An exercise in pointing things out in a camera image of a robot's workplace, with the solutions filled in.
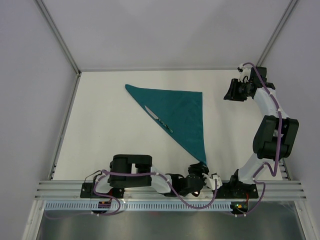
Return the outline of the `teal cloth napkin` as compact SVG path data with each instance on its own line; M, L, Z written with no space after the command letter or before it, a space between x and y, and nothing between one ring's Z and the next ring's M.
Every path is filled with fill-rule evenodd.
M149 116L198 162L207 165L204 140L203 93L199 91L141 88L125 89L148 114L147 106L173 133Z

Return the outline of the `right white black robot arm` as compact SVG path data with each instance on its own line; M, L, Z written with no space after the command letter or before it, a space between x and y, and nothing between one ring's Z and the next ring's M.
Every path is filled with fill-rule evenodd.
M235 198L252 191L263 171L269 170L272 177L277 175L279 162L290 156L299 129L298 120L289 117L281 107L274 84L267 81L265 67L247 62L237 70L239 78L231 80L224 100L244 102L252 98L263 118L253 138L251 157L223 184Z

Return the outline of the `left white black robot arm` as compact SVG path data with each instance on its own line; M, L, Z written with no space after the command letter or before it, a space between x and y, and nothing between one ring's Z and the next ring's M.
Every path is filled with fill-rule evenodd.
M198 196L206 185L208 167L202 163L191 164L188 175L161 173L153 165L150 155L117 154L109 164L109 171L102 170L93 178L91 191L104 198L110 190L151 187L166 197Z

